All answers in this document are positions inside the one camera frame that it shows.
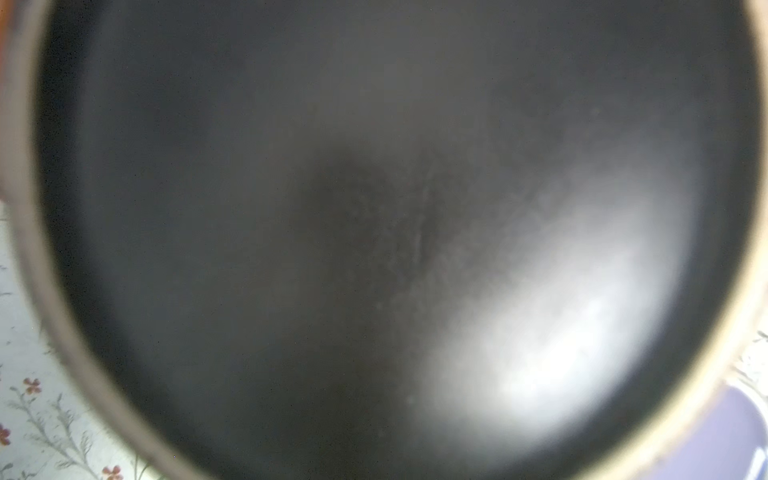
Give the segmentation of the black mug red inside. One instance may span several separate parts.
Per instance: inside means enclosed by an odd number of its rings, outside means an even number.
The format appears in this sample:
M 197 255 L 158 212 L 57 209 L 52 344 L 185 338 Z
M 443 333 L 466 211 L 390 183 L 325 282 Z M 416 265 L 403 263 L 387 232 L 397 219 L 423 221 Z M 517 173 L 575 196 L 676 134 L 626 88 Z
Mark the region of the black mug red inside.
M 767 283 L 763 1 L 17 1 L 64 367 L 174 479 L 628 479 Z

